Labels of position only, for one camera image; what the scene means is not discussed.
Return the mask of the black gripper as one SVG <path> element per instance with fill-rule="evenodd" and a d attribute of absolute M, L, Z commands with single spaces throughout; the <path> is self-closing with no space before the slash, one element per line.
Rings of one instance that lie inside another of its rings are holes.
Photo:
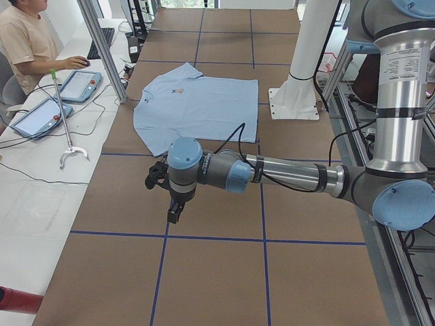
<path fill-rule="evenodd" d="M 170 209 L 167 213 L 167 221 L 169 223 L 177 223 L 178 217 L 180 217 L 181 213 L 184 210 L 184 206 L 187 202 L 193 199 L 195 195 L 195 189 L 189 192 L 180 193 L 175 190 L 170 191 L 171 195 L 171 205 Z"/>

